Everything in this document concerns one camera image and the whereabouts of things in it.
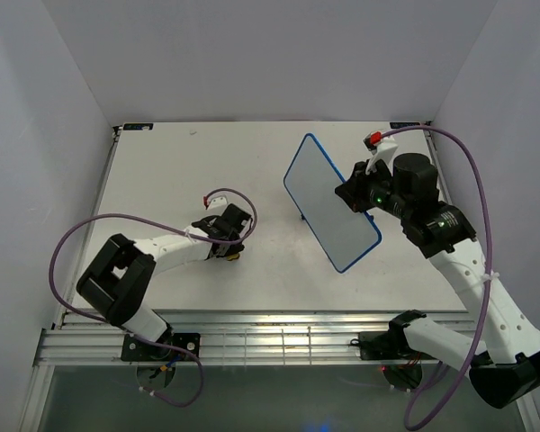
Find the blue framed small whiteboard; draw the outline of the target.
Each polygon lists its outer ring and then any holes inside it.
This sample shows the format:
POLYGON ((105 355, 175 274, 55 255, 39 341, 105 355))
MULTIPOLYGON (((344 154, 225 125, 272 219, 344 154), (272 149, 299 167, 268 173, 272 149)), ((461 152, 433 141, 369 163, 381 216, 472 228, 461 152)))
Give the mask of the blue framed small whiteboard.
POLYGON ((383 235, 367 213, 352 212, 335 194, 344 177, 316 137, 301 140, 283 185, 315 239, 343 274, 382 243, 383 235))

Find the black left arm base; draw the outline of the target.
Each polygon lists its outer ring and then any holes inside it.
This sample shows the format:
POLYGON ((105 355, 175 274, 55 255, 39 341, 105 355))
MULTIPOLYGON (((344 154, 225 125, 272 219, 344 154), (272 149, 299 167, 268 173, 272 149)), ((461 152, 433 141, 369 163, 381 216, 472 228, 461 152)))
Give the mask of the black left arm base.
POLYGON ((132 335, 123 339, 120 359, 123 362, 163 362, 191 361, 186 353, 198 357, 201 347, 200 333, 172 333, 155 344, 143 342, 132 335))

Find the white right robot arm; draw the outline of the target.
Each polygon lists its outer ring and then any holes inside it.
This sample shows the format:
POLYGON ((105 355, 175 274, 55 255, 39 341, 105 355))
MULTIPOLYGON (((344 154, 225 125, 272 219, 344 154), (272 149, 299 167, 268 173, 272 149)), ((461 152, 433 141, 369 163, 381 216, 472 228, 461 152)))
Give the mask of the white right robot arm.
POLYGON ((481 334, 467 376, 486 403, 501 409, 540 386, 540 330, 486 268, 474 228, 440 199, 437 180, 428 157, 406 153, 391 164, 355 163, 335 193, 353 212, 378 208, 397 217, 406 238, 449 282, 481 334))

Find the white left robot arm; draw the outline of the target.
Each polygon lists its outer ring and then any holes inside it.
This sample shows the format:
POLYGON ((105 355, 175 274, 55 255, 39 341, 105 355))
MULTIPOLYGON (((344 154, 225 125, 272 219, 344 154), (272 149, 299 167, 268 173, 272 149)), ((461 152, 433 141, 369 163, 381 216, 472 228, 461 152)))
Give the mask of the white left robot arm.
POLYGON ((191 223, 179 234, 129 239, 108 238, 77 281, 77 293, 116 328, 142 338, 153 359, 173 348, 170 326, 145 302, 153 276, 192 262, 239 257, 241 234, 253 217, 230 203, 220 215, 191 223))

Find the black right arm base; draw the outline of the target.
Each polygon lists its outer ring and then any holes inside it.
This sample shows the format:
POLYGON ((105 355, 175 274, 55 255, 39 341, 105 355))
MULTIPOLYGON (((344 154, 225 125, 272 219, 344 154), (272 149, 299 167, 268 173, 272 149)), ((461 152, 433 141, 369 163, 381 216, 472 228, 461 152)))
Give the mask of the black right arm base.
POLYGON ((392 341, 388 332, 359 332, 349 345, 357 348, 362 360, 428 360, 430 356, 407 347, 400 347, 392 341))

